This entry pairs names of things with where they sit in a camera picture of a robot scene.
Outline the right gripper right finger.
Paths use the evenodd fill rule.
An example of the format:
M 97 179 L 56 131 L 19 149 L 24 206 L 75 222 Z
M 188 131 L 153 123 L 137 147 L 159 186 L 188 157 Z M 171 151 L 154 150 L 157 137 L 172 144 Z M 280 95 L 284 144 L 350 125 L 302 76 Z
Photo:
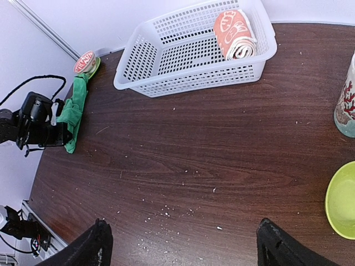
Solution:
M 268 218 L 260 222 L 256 236 L 258 265 L 336 265 L 302 245 Z

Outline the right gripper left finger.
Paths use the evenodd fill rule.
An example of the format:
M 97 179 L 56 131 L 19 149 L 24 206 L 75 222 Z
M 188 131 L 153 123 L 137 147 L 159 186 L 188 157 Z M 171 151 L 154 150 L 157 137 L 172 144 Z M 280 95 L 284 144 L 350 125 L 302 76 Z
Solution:
M 90 228 L 70 245 L 39 265 L 100 265 L 111 264 L 113 235 L 106 221 L 97 219 Z

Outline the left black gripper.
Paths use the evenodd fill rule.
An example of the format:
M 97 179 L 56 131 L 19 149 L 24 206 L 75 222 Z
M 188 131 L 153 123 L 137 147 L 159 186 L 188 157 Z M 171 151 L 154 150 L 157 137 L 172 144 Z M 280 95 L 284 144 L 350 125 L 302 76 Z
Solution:
M 68 131 L 66 123 L 50 124 L 53 102 L 41 94 L 28 93 L 19 110 L 16 144 L 20 149 L 28 145 L 40 148 L 64 146 L 72 139 L 73 134 Z

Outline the green microfiber towel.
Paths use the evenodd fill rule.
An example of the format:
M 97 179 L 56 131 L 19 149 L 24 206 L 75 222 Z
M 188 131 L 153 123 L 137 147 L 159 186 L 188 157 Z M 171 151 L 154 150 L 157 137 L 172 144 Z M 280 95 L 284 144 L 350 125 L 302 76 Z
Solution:
M 88 93 L 88 81 L 89 78 L 87 74 L 79 74 L 74 78 L 72 97 L 66 100 L 61 115 L 57 117 L 57 122 L 66 123 L 68 131 L 73 134 L 72 139 L 64 145 L 69 154 L 73 154 L 76 148 L 78 132 Z

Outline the white plastic mesh basket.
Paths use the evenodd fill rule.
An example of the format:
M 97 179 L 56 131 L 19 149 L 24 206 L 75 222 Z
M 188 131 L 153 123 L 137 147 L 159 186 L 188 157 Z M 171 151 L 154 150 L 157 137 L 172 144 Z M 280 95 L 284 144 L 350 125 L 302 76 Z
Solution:
M 256 38 L 253 57 L 225 60 L 214 35 L 217 17 L 234 9 L 245 13 Z M 137 26 L 114 77 L 118 90 L 150 98 L 258 81 L 277 52 L 275 31 L 261 1 L 209 1 Z

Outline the orange rabbit pattern towel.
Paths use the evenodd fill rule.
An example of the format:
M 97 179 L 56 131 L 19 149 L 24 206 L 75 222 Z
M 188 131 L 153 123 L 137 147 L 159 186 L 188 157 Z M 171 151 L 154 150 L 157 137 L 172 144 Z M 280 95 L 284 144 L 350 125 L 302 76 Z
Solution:
M 243 10 L 232 9 L 220 13 L 215 20 L 213 31 L 225 60 L 256 55 L 257 39 Z

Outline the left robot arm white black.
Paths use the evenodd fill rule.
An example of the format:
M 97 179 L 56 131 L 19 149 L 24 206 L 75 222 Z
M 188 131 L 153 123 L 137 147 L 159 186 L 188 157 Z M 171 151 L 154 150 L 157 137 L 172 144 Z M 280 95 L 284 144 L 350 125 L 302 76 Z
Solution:
M 40 148 L 66 145 L 73 134 L 66 122 L 53 122 L 52 107 L 57 105 L 61 111 L 64 102 L 55 102 L 34 92 L 28 93 L 21 108 L 15 112 L 1 110 L 1 143 L 13 141 L 23 149 L 28 145 Z

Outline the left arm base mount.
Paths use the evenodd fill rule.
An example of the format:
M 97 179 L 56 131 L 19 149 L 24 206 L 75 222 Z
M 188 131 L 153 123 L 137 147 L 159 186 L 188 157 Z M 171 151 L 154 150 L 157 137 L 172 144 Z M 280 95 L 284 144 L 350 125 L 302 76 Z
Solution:
M 22 210 L 16 211 L 10 206 L 1 205 L 1 233 L 21 241 L 23 238 L 37 238 L 39 226 L 36 222 L 27 221 L 22 217 Z M 10 245 L 2 236 L 1 240 L 14 251 L 22 254 L 34 254 L 33 250 L 20 250 Z

